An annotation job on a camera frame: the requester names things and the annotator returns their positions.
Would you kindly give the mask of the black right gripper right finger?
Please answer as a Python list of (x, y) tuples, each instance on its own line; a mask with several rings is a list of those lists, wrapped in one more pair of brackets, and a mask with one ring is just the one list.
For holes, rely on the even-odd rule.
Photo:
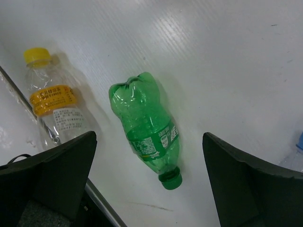
[(303, 174), (274, 165), (216, 137), (203, 153), (222, 227), (301, 227)]

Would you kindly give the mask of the blue label clear bottle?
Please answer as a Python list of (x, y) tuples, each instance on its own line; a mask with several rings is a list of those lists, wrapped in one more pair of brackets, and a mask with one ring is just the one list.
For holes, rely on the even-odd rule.
[(291, 150), (287, 156), (279, 162), (279, 166), (303, 172), (303, 131), (296, 130), (290, 145)]

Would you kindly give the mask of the yellow cap clear bottle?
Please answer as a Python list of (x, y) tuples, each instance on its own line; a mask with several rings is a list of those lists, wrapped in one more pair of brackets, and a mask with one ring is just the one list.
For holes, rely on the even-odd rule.
[(46, 48), (24, 52), (29, 102), (37, 119), (43, 150), (66, 143), (88, 131), (101, 134), (87, 108), (80, 83)]

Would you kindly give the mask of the green plastic bottle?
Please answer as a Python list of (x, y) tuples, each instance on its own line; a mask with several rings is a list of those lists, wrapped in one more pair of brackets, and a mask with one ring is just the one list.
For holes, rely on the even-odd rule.
[(182, 184), (179, 133), (161, 104), (155, 78), (143, 72), (112, 85), (108, 94), (133, 152), (158, 175), (165, 189), (178, 188)]

